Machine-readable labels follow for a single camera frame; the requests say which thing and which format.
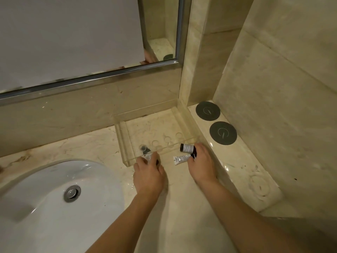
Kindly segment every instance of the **clear acrylic tray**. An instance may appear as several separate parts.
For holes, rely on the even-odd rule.
[[[197,125],[187,109],[177,99],[170,109],[127,120],[128,115],[115,116],[116,133],[123,163],[129,167],[143,155],[142,146],[159,154],[179,149],[181,143],[194,144],[198,137]],[[135,110],[140,114],[144,110]]]

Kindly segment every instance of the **mirror frame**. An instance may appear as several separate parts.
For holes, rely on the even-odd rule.
[[[179,0],[176,55],[174,59],[0,93],[0,106],[182,67],[191,1]]]

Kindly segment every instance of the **white sink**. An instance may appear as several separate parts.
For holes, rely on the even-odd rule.
[[[66,202],[71,186],[80,190],[65,199],[78,198]],[[93,161],[55,164],[1,196],[0,252],[83,253],[123,210],[122,187],[112,170]]]

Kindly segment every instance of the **sink drain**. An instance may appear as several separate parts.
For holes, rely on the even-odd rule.
[[[77,200],[80,194],[81,194],[81,187],[74,185],[74,186],[68,187],[68,189],[65,190],[63,194],[63,199],[65,202],[73,202]]]

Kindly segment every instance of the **mirror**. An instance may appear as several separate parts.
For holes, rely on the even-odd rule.
[[[0,0],[0,93],[175,58],[179,0]]]

